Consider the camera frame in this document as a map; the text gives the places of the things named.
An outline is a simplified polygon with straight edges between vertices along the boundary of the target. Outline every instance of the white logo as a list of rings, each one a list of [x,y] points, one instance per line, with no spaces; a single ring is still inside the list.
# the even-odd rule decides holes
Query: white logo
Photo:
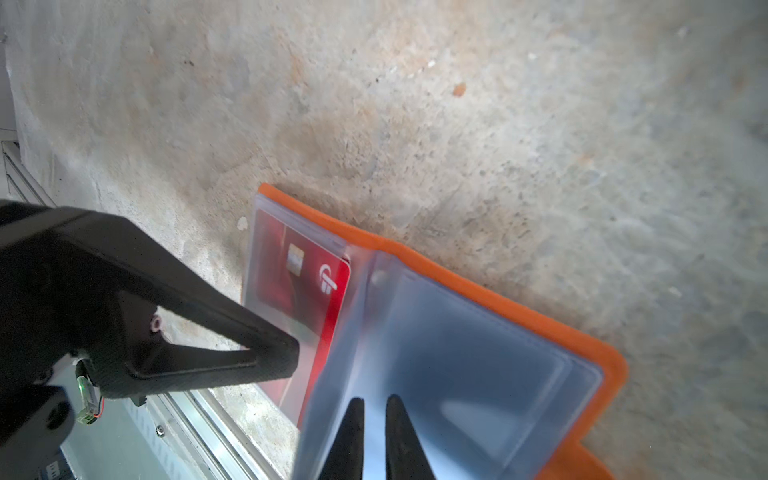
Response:
[[[338,288],[336,286],[336,282],[331,280],[331,277],[328,276],[329,273],[331,273],[330,266],[323,265],[322,267],[320,267],[320,289],[326,295],[330,295],[331,290],[336,290],[336,288]]]

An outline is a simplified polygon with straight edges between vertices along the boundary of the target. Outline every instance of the red wire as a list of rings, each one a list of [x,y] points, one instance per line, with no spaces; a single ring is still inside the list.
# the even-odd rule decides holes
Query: red wire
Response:
[[[104,413],[104,398],[101,399],[101,411],[99,411],[98,415],[94,415],[94,418],[99,418],[102,413]]]

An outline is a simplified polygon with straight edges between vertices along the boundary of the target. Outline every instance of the card chip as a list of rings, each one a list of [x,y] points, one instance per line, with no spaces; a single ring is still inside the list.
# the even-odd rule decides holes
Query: card chip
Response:
[[[288,246],[288,261],[286,266],[293,275],[301,276],[301,266],[304,263],[304,250],[291,243]]]

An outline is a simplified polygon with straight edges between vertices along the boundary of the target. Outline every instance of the black device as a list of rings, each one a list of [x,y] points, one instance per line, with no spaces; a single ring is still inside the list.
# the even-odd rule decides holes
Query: black device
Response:
[[[0,468],[32,478],[74,425],[67,354],[85,358],[106,398],[286,378],[299,343],[225,297],[132,222],[73,207],[0,200]],[[245,350],[173,345],[151,328],[158,306]],[[349,404],[321,478],[362,478],[363,402]],[[406,408],[386,413],[387,478],[433,478]]]

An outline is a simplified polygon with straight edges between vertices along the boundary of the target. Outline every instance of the orange cover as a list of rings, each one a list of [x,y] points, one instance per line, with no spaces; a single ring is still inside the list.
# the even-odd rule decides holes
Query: orange cover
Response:
[[[586,333],[556,322],[548,316],[541,315],[526,306],[479,286],[477,283],[439,266],[401,243],[360,230],[308,207],[272,185],[261,184],[259,193],[350,243],[371,250],[391,253],[413,271],[441,283],[488,310],[509,319],[510,322],[515,322],[600,366],[603,370],[603,382],[579,418],[576,419],[571,431],[555,450],[547,465],[539,472],[537,480],[565,480],[566,478],[608,480],[613,478],[608,469],[579,441],[627,381],[629,372],[627,362],[616,349]]]

